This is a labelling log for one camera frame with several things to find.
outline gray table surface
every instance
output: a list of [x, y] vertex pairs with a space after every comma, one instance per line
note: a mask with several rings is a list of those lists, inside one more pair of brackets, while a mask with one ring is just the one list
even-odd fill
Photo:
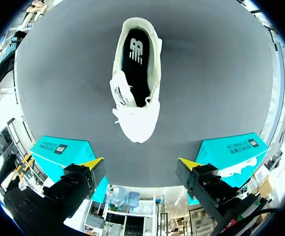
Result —
[[[143, 144], [114, 123], [109, 86], [130, 17], [149, 20], [163, 39], [161, 109]], [[112, 184], [180, 185], [177, 158], [195, 160], [203, 139], [260, 133], [272, 89], [268, 40], [234, 0], [64, 0], [18, 48], [21, 105], [35, 138], [88, 140]]]

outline white sneaker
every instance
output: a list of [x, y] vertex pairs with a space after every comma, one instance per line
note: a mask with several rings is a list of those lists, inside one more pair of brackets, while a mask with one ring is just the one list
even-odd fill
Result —
[[110, 86], [116, 103], [113, 114], [134, 143], [147, 141], [158, 120], [161, 48], [162, 40], [149, 21], [124, 22]]

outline shoe insole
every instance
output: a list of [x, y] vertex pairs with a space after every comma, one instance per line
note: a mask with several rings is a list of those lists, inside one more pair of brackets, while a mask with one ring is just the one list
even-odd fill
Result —
[[123, 49], [122, 71], [127, 83], [132, 86], [130, 91], [137, 107], [146, 105], [146, 97], [150, 96], [148, 86], [148, 64], [150, 42], [148, 35], [139, 29], [129, 31]]

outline new balance logo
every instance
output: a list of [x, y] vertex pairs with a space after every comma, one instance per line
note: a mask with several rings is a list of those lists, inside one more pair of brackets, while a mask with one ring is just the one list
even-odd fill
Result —
[[142, 43], [132, 38], [130, 41], [130, 49], [132, 52], [129, 53], [129, 57], [142, 65]]

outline shoe tongue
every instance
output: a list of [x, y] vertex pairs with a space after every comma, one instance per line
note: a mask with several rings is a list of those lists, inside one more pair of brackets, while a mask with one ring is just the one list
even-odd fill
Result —
[[110, 86], [116, 105], [137, 107], [124, 72], [117, 72], [110, 81]]

